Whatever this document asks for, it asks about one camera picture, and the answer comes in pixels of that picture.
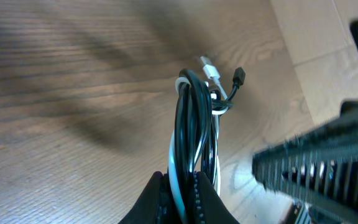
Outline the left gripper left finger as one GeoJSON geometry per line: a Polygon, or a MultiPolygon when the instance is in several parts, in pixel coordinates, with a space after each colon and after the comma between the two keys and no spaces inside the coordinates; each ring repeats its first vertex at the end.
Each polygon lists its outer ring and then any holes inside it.
{"type": "Polygon", "coordinates": [[[162,223],[169,196],[164,192],[164,175],[156,171],[151,176],[139,198],[119,224],[162,223]]]}

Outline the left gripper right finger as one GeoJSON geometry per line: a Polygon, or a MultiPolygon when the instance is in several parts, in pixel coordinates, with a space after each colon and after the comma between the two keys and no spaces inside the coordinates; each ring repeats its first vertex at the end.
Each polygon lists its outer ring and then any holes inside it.
{"type": "Polygon", "coordinates": [[[190,191],[190,223],[239,224],[225,207],[204,172],[193,175],[190,191]]]}

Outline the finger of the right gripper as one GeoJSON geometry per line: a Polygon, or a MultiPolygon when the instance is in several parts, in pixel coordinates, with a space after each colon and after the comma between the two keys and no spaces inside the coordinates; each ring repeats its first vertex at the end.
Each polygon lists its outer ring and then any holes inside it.
{"type": "Polygon", "coordinates": [[[265,189],[358,223],[358,100],[344,101],[339,117],[322,126],[256,153],[252,174],[265,189]]]}

